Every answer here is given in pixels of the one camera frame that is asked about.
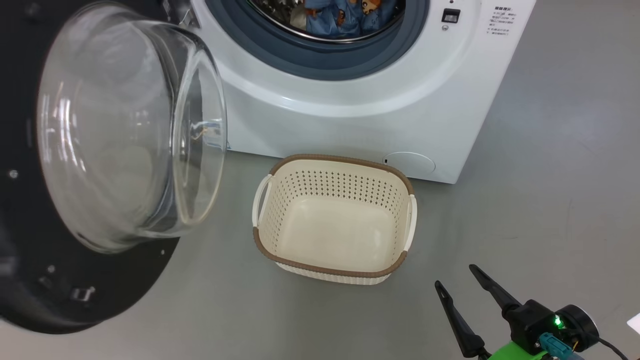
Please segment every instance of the gray floor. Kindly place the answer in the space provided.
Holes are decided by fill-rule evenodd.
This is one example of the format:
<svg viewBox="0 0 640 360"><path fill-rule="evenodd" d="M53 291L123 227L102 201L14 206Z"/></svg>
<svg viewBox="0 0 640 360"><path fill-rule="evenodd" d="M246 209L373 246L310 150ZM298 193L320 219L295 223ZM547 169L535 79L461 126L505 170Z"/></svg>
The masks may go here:
<svg viewBox="0 0 640 360"><path fill-rule="evenodd" d="M461 359L435 280L489 351L509 334L470 263L521 300L580 305L637 358L639 15L635 0L538 1L459 183L414 182L413 247L381 285L315 281L262 256L249 214L276 160L231 154L214 213L141 302L71 336L2 323L3 358Z"/></svg>

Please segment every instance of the front-load washing machine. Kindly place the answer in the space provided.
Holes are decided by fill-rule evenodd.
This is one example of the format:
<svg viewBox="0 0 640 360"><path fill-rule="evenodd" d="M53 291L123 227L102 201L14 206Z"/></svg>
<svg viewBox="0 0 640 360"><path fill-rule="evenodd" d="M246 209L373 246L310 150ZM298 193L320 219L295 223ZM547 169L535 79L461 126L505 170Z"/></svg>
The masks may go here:
<svg viewBox="0 0 640 360"><path fill-rule="evenodd" d="M207 216L228 148L457 180L534 0L398 0L349 37L307 31L323 10L301 4L4 5L0 316L66 333L132 306Z"/></svg>
<svg viewBox="0 0 640 360"><path fill-rule="evenodd" d="M192 1L225 84L230 148L455 183L535 0L394 1L379 31L331 39L287 23L300 2Z"/></svg>

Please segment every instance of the beige plastic basket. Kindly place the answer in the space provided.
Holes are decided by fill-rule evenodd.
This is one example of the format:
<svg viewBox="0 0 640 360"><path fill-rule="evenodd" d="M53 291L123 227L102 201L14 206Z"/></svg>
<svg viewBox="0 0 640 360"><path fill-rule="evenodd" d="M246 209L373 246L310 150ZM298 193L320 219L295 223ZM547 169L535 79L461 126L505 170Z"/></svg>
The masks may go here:
<svg viewBox="0 0 640 360"><path fill-rule="evenodd" d="M413 188L400 171L351 158L295 155L260 183L253 237L284 270L373 285L404 261L416 216Z"/></svg>

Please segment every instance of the washing machine door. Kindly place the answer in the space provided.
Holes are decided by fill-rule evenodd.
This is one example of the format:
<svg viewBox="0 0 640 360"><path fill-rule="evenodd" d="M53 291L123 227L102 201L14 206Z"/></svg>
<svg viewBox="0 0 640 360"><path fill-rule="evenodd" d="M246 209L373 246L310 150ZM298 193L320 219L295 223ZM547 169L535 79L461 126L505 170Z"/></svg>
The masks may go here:
<svg viewBox="0 0 640 360"><path fill-rule="evenodd" d="M7 7L0 314L79 331L139 300L209 213L222 84L167 1Z"/></svg>

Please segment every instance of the basket handle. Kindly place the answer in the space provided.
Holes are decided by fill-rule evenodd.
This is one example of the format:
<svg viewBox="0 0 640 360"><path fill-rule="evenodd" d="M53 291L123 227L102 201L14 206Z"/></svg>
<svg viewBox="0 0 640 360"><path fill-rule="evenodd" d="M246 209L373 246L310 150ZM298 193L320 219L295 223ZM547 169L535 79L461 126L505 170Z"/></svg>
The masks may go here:
<svg viewBox="0 0 640 360"><path fill-rule="evenodd" d="M264 214L264 208L267 206L267 200L269 199L269 193L271 192L271 178L273 176L268 174L262 179L260 185L258 185L258 190L255 192L255 197L253 198L253 209L251 212L251 220L253 222L253 227L257 227L260 225L262 221L262 215ZM267 188L267 194L264 196L264 200L262 201L262 209L258 212L258 207L260 207L260 198L262 197L262 193L264 192L264 188Z"/></svg>
<svg viewBox="0 0 640 360"><path fill-rule="evenodd" d="M407 207L407 217L409 214L411 214L411 221L407 223L406 231L404 232L406 234L404 251L409 251L409 248L411 247L411 242L413 242L413 235L415 234L415 223L418 220L418 204L415 200L414 194L409 195L409 198L411 198L411 201L409 202L409 205Z"/></svg>

